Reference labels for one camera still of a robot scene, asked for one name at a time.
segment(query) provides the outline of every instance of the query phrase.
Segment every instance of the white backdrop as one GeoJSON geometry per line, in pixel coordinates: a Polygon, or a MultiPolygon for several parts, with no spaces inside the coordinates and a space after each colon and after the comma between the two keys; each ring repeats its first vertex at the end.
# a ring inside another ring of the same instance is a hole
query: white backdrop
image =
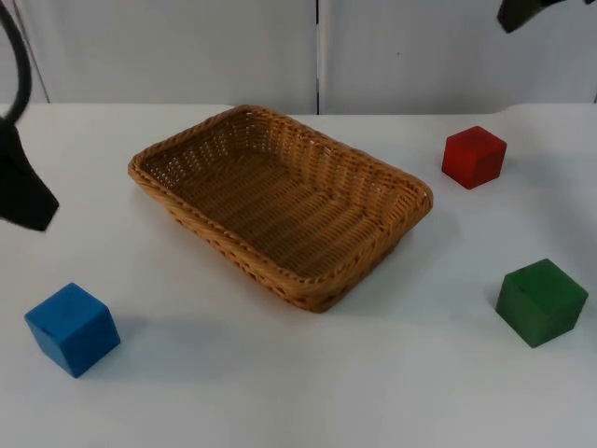
{"type": "MultiPolygon", "coordinates": [[[[5,6],[14,17],[14,7],[11,2],[5,1],[5,6]]],[[[45,103],[39,78],[34,70],[33,73],[34,89],[32,100],[45,103]]],[[[17,65],[12,52],[12,47],[4,30],[0,29],[0,103],[10,104],[17,94],[17,65]]]]}
{"type": "Polygon", "coordinates": [[[512,35],[500,0],[320,1],[324,113],[492,112],[597,93],[597,6],[580,0],[512,35]]]}
{"type": "Polygon", "coordinates": [[[315,111],[314,0],[20,0],[52,102],[315,111]]]}

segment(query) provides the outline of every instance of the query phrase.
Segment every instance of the woven basket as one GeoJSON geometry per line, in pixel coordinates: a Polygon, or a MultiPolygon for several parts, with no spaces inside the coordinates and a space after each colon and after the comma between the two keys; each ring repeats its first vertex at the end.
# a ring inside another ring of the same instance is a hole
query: woven basket
{"type": "Polygon", "coordinates": [[[323,313],[431,210],[423,182],[244,105],[134,156],[176,221],[285,301],[323,313]]]}

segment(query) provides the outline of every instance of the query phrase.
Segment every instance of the red cube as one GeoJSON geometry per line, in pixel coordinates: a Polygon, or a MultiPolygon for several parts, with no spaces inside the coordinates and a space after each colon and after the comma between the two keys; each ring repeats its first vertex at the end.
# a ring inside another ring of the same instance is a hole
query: red cube
{"type": "Polygon", "coordinates": [[[506,147],[504,140],[475,126],[448,137],[441,171],[473,189],[500,175],[506,147]]]}

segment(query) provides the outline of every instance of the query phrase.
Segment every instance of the green cube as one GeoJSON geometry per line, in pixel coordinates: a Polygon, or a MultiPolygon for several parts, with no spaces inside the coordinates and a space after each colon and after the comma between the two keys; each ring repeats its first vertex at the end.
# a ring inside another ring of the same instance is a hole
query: green cube
{"type": "Polygon", "coordinates": [[[573,329],[589,293],[549,259],[509,273],[495,311],[535,348],[573,329]]]}

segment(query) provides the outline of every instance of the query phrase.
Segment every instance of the white table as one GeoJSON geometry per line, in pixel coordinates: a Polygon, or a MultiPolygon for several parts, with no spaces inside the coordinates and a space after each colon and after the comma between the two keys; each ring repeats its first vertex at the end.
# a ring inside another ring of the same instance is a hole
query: white table
{"type": "Polygon", "coordinates": [[[46,234],[0,223],[3,446],[597,446],[596,106],[300,117],[436,196],[325,315],[277,300],[127,177],[133,154],[224,109],[29,109],[24,147],[62,206],[46,234]],[[507,140],[507,163],[468,191],[439,166],[445,138],[476,124],[507,140]],[[574,331],[533,350],[493,305],[505,273],[545,257],[590,298],[574,331]],[[122,336],[79,380],[23,321],[71,281],[122,336]]]}

